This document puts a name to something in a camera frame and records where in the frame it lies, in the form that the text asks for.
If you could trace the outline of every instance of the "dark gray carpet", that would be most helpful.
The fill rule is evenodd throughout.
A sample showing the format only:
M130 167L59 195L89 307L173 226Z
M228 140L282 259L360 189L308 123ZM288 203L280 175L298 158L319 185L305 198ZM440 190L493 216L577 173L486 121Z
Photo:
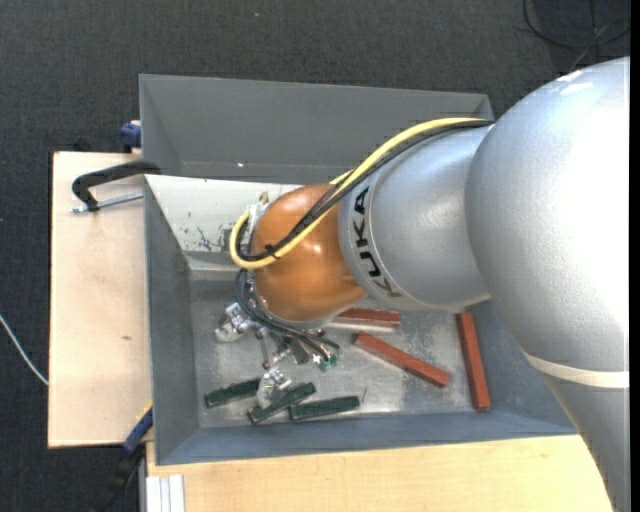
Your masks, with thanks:
M599 26L630 16L630 0L594 5ZM587 0L532 12L555 37L592 40ZM520 3L501 0L2 0L0 27L0 312L45 373L48 152L78 136L121 151L139 73L483 92L500 115L581 53L532 35ZM117 460L48 451L46 417L46 389L0 332L0 511L86 510ZM136 510L136 496L114 510Z

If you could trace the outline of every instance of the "blue object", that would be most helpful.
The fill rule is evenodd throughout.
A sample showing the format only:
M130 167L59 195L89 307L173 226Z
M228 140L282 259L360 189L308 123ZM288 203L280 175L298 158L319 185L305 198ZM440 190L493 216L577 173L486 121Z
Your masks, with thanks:
M126 123L120 128L120 140L132 148L142 146L142 128L137 124Z
M142 418L140 418L136 426L133 427L133 430L131 431L131 433L123 443L122 447L124 448L125 452L133 453L136 447L140 444L140 441L142 441L142 438L144 437L144 435L147 433L147 431L151 428L152 425L153 425L153 409L149 407L149 409L147 409L147 412L144 413L144 415L142 416Z

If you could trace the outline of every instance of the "black cable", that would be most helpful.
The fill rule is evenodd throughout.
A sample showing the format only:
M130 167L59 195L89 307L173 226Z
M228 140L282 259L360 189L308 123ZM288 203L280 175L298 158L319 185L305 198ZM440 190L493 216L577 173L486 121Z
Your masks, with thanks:
M591 1L590 11L591 11L592 28L594 30L594 33L596 33L598 29L595 27L595 7L593 6L593 1ZM584 43L569 43L569 42L566 42L566 41L560 41L558 39L555 39L555 38L545 34L541 30L539 30L533 24L533 22L531 21L531 17L529 16L528 0L522 0L522 14L523 14L525 22L527 23L527 26L529 27L529 30L531 30L531 32L533 32L535 35L537 35L540 39L543 39L544 41L547 41L548 43L555 44L557 46L563 46L565 48L571 48L571 49L574 49L574 50L576 50L576 49L584 50L584 49L588 49L588 48L593 48L593 44L594 44L593 42L587 43L587 44L584 44ZM611 24L619 23L620 21L629 21L630 22L631 18L624 17L624 18L619 18L619 19L610 21L609 23L607 23L605 25L605 27L608 28ZM604 41L597 41L596 44L598 46L602 46L602 45L605 45L605 44L613 43L614 41L617 41L621 37L624 37L625 35L627 35L627 33L630 30L631 30L631 25L629 25L629 27L627 27L625 30L623 30L619 34L616 34L615 36L612 36L611 38L606 39Z
M248 298L246 297L246 285L247 285L246 275L247 275L246 270L241 270L240 272L238 272L236 276L236 283L235 283L236 300L238 301L238 304L240 304L240 307L244 310L244 312L247 315L249 315L249 317L251 317L253 320L258 321L261 324L264 324L266 327L268 327L274 332L277 332L278 334L290 335L298 338L300 341L309 345L314 351L321 354L323 358L326 361L328 361L330 358L330 355L327 354L327 352L323 350L320 346L318 346L312 339L309 339L309 338L312 338L312 336L309 333L299 331L298 329L294 329L281 322L278 322L273 318L270 318L259 308L259 305L257 302L256 302L256 307L252 307L249 304Z
M591 44L589 44L584 49L584 51L578 56L578 58L576 58L573 61L573 64L569 68L569 72L575 71L575 69L578 67L578 64L580 64L580 61L582 59L584 59L589 53L591 53L591 50L593 50L594 48L598 48L598 46L600 44L602 44L602 43L598 43L598 39L602 36L602 34L604 34L615 23L621 23L621 22L625 22L625 21L628 21L628 18L618 18L617 20L613 20L613 21L608 22L606 25L604 25L604 27L599 29L596 32L596 35L594 36L593 41L591 41ZM619 38L623 37L625 35L625 33L626 33L626 31L623 31L622 33L618 34L616 36L616 38L619 39Z
M593 37L597 38L598 35L598 24L596 23L596 2L595 0L589 0L589 16L591 17L591 30L593 31ZM599 50L599 46L595 45L594 47L594 51L595 51L595 62L598 62L598 59L600 58L600 50Z
M129 482L134 471L138 468L140 461L144 457L144 450L144 444L139 444L132 452L124 453L120 457L106 489L102 490L89 507L89 512L106 512L109 510L115 498L124 490L127 482Z
M410 147L415 146L416 144L419 144L425 140L431 139L438 135L442 135L442 134L453 132L453 131L458 131L461 128L478 128L481 126L487 126L488 124L491 124L491 122L485 121L485 120L465 121L465 122L457 123L455 125L445 126L434 131L417 134L415 137L412 137L407 141L404 141L402 144L399 144L396 148L393 148L392 150L390 150L385 156L381 157L375 164L373 164L366 172L362 173L362 175L360 175L356 180L350 183L349 186L342 189L338 194L335 194L333 197L331 197L331 199L327 200L327 197L329 196L328 194L329 191L325 193L316 202L316 204L314 204L314 206L312 206L309 209L309 211L307 211L307 213L303 215L303 217L298 221L298 223L284 238L282 238L276 244L270 245L267 250L262 251L260 253L256 253L256 254L247 254L242 251L242 247L241 247L242 237L240 235L243 233L244 227L247 224L245 222L236 240L236 251L238 252L238 254L241 255L243 259L246 259L247 261L257 261L273 255L274 252L278 251L279 249L287 245L291 240L293 240L297 235L299 235L311 222L313 222L318 217L320 217L325 212L327 212L329 209L331 209L340 200L342 200L344 196L346 196L349 192L355 189L355 187L357 187L365 179L371 176L371 174L376 172L378 169L380 169L385 164L387 164L391 159L400 155ZM330 191L335 191L335 189L339 187L341 183L344 183L346 179L348 179L348 176L343 178L343 180L341 180L340 183L334 185L334 187L332 187Z

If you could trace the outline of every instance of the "white cable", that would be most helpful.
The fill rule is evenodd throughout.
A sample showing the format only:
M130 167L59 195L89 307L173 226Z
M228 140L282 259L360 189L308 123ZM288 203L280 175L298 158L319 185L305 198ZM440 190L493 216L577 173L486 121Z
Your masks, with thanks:
M11 341L13 341L14 345L18 349L18 352L20 352L20 355L22 356L22 359L24 359L24 362L27 363L29 368L31 368L31 371L35 373L36 377L38 377L42 382L44 382L45 385L48 386L49 381L44 375L42 375L42 373L40 373L40 370L36 368L36 365L33 364L31 359L29 359L29 356L25 353L24 349L22 348L22 345L20 345L18 338L16 338L16 335L13 334L11 327L9 327L9 324L7 323L7 321L4 319L2 315L0 315L0 323L3 325L3 327L7 331L9 338L11 338Z

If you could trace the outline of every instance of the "yellow cable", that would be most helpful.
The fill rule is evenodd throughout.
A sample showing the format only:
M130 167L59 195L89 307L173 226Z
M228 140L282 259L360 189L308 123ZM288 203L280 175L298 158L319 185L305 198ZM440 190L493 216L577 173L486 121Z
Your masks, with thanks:
M373 153L371 153L371 155L369 155L369 157L366 158L364 162L362 162L358 167L356 167L355 170L347 171L346 173L342 174L341 176L338 176L336 179L331 181L332 184L338 183L343 177L348 175L348 178L345 180L345 182L342 183L342 185L340 185L340 187L338 187L334 191L331 197L335 196L335 194L338 194L345 187L353 183L353 181L355 181L359 176L367 172L373 165L375 165L375 163L380 158L382 158L389 151L394 149L399 144L402 144L403 142L409 140L410 138L415 137L416 135L419 135L424 132L437 130L438 128L453 126L456 124L466 123L469 121L481 121L481 120L482 119L474 118L474 117L454 117L454 118L446 118L446 119L436 119L434 121L427 121L425 123L420 123L415 126L412 126L411 128L399 133L398 135L392 137L387 142L382 144L378 149L376 149ZM322 221L322 219L324 219L324 217L330 211L331 209L327 210L320 217L318 217L313 222L311 222L311 224L309 224L304 230L298 233L298 235L296 235L288 244L286 244L284 247L276 251L275 256L269 255L269 256L265 256L260 260L248 261L243 259L236 251L236 241L238 238L238 234L240 233L240 229L242 228L242 225L249 218L249 211L247 210L240 216L240 218L237 220L237 222L233 226L233 229L231 230L231 236L229 237L229 249L231 252L231 259L239 267L246 268L248 270L254 270L254 269L269 265L277 261L279 258L282 258L285 254L291 251L296 245L298 245L304 237L306 237L309 233L311 233L311 231L313 231L313 229Z

